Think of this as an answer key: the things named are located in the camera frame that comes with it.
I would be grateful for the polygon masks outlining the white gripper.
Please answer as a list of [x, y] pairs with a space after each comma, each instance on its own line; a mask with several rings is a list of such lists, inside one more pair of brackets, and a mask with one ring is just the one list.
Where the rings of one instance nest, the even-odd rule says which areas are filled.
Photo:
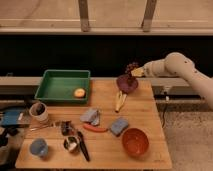
[[155, 63], [153, 61], [146, 63], [143, 68], [139, 67], [131, 71], [131, 75], [134, 77], [143, 77], [144, 74], [146, 77], [157, 76]]

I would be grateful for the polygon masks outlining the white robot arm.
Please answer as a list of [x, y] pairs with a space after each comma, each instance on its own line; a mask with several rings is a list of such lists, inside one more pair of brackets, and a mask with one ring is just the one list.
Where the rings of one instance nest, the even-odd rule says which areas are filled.
[[133, 69], [134, 77], [180, 77], [213, 109], [213, 79], [195, 68], [194, 62], [179, 52], [169, 53], [164, 59], [147, 62]]

